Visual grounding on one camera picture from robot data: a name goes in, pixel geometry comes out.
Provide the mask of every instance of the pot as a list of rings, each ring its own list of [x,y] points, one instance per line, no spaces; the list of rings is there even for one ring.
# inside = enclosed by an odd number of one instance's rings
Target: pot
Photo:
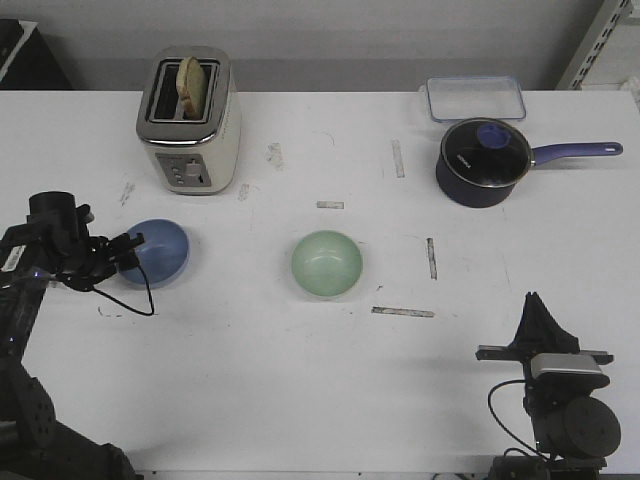
[[[453,125],[440,143],[436,178],[452,200],[474,208],[507,198],[535,165],[561,157],[620,155],[617,142],[561,143],[531,148],[511,125],[492,118],[470,118]]]

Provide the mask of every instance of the pot handle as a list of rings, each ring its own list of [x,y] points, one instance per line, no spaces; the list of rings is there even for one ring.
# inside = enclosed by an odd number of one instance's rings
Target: pot handle
[[[533,149],[533,166],[542,165],[561,157],[599,157],[620,155],[622,145],[618,142],[558,143]]]

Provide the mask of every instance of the pot lid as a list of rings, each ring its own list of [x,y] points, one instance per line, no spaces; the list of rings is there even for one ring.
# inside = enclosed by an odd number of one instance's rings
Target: pot lid
[[[458,177],[482,187],[513,185],[533,159],[529,143],[517,129],[491,118],[471,118],[452,126],[442,139],[441,154]]]

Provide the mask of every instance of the toaster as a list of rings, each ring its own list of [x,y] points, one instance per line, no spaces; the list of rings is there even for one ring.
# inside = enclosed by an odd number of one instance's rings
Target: toaster
[[[188,119],[176,91],[180,62],[195,57],[204,70],[200,119]],[[233,179],[241,114],[229,57],[217,48],[176,46],[153,60],[138,110],[136,132],[162,182],[172,192],[211,195]]]

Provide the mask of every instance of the toast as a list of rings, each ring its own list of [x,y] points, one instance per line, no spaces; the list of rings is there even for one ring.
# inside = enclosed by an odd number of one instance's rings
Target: toast
[[[195,57],[182,59],[176,76],[176,90],[189,120],[200,120],[204,115],[207,86],[207,77],[198,60]]]

